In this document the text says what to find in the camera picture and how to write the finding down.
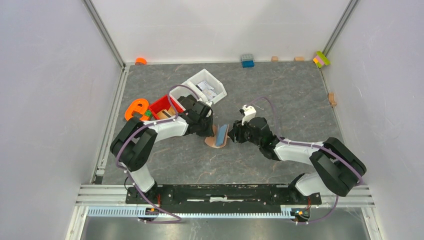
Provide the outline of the tan leather card holder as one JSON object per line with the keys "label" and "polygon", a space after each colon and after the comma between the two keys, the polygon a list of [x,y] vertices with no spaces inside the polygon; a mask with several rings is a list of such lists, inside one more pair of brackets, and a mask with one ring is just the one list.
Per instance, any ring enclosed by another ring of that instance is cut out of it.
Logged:
{"label": "tan leather card holder", "polygon": [[213,125],[212,126],[214,136],[208,136],[205,138],[205,144],[214,149],[221,149],[226,146],[229,132],[229,125]]}

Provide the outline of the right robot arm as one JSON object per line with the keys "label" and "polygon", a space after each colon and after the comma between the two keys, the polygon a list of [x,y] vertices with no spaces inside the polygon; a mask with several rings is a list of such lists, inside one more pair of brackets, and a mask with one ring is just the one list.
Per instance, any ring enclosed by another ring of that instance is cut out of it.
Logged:
{"label": "right robot arm", "polygon": [[262,155],[275,161],[292,161],[311,165],[315,172],[302,173],[292,181],[289,199],[302,204],[310,195],[332,192],[345,197],[350,190],[363,183],[367,168],[338,138],[323,142],[301,142],[274,134],[264,117],[250,121],[235,121],[228,136],[235,143],[250,142]]}

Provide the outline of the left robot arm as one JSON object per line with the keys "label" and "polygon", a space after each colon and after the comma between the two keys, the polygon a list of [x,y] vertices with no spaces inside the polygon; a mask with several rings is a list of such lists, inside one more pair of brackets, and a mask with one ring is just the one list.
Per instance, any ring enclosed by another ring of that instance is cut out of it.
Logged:
{"label": "left robot arm", "polygon": [[137,196],[145,204],[157,198],[157,182],[147,166],[155,143],[191,134],[214,136],[213,110],[201,100],[166,119],[142,121],[132,117],[112,141],[109,151],[115,157],[116,166],[125,171],[138,190]]}

